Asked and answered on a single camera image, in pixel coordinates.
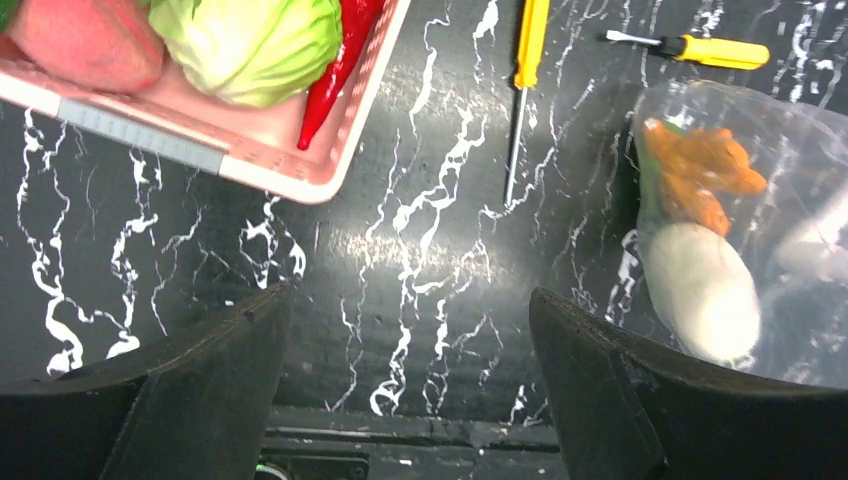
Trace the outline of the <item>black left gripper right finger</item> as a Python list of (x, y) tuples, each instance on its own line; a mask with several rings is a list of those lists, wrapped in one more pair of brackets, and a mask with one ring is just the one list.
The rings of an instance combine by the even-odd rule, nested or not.
[(662, 346), (543, 288), (534, 351), (572, 479), (843, 479), (847, 394)]

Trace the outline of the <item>pink plastic basket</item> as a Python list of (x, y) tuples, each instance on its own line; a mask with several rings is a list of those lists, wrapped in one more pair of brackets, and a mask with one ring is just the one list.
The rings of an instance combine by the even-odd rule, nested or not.
[(96, 93), (38, 69), (1, 38), (1, 97), (110, 140), (301, 204), (332, 199), (345, 180), (410, 4), (388, 1), (357, 66), (307, 150), (297, 147), (306, 97), (239, 108), (194, 90), (167, 64), (137, 95)]

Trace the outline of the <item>orange ginger root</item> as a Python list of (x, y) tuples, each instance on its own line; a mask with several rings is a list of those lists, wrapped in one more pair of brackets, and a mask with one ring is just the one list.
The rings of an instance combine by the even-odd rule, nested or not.
[(678, 133), (649, 118), (642, 134), (659, 166), (662, 206), (674, 221), (691, 221), (725, 237), (730, 220), (715, 193), (757, 195), (767, 188), (763, 175), (751, 167), (748, 151), (728, 128)]

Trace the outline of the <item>clear zip top bag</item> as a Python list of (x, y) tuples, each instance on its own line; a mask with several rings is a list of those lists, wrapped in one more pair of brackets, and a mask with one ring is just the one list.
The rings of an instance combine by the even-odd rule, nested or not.
[(678, 133), (728, 128), (767, 181), (757, 195), (717, 191), (730, 220), (725, 240), (751, 273), (761, 308), (753, 351), (733, 362), (680, 351), (761, 377), (843, 389), (847, 385), (847, 117), (806, 103), (711, 81), (670, 81), (644, 90), (631, 121), (640, 170), (638, 251), (674, 223), (642, 124)]

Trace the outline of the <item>white radish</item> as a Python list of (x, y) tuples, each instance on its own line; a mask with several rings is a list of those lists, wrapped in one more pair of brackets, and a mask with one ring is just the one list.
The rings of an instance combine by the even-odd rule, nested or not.
[(643, 260), (657, 315), (692, 355), (733, 362), (761, 333), (755, 283), (724, 237), (696, 223), (659, 229)]

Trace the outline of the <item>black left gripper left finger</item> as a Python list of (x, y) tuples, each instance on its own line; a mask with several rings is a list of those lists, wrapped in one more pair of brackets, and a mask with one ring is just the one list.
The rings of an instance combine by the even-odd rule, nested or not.
[(250, 479), (281, 375), (281, 283), (185, 330), (1, 388), (5, 479)]

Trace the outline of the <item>green cabbage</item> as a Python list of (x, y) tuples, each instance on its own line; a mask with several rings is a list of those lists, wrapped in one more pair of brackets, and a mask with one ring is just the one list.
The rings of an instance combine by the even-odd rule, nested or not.
[(342, 43), (332, 0), (154, 1), (148, 20), (203, 94), (266, 108), (307, 90)]

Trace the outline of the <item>pink peach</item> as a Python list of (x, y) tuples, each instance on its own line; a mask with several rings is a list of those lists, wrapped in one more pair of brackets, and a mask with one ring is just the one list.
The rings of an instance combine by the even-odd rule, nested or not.
[(22, 1), (5, 34), (45, 72), (133, 93), (160, 78), (164, 44), (136, 1)]

